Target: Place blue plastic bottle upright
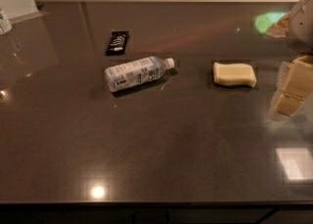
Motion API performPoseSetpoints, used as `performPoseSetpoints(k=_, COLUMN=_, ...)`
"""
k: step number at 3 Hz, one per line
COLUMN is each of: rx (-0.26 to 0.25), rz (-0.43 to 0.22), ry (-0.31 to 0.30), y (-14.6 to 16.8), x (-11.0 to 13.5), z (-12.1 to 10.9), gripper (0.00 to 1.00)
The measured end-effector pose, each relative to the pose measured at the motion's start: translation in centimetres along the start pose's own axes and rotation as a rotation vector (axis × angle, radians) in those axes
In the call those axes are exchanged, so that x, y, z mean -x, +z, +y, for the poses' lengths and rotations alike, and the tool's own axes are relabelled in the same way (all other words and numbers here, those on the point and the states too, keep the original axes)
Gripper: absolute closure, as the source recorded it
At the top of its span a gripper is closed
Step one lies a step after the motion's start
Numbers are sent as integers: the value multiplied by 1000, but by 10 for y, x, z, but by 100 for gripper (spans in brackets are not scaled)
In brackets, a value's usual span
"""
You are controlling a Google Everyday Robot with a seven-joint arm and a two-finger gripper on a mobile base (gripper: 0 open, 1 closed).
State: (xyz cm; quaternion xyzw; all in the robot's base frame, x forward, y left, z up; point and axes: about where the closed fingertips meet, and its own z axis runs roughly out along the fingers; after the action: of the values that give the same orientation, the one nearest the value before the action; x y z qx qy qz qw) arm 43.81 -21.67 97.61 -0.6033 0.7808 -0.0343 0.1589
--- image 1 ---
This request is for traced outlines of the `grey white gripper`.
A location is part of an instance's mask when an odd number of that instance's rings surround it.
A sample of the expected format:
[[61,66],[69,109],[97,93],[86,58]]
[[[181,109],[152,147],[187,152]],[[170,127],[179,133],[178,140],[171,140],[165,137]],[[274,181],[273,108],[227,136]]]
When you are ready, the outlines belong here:
[[295,52],[306,55],[282,62],[270,103],[271,117],[295,114],[313,93],[313,0],[299,0],[292,7],[287,43]]

